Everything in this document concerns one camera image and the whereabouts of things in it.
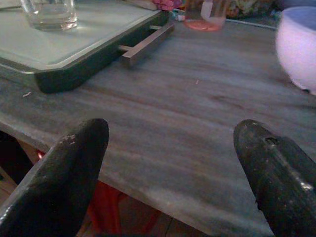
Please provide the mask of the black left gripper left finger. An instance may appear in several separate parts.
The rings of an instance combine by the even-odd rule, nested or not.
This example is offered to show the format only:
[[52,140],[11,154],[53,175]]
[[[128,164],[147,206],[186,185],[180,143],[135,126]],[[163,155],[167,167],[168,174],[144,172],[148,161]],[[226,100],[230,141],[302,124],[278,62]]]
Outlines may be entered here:
[[106,120],[60,138],[0,208],[3,237],[74,237],[92,199],[109,142]]

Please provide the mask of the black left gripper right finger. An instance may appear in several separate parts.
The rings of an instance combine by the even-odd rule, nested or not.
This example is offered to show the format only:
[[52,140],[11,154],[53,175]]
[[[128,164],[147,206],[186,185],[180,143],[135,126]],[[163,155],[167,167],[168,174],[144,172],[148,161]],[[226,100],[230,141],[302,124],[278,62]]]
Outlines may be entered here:
[[246,119],[234,128],[234,147],[276,237],[316,235],[316,163],[290,138]]

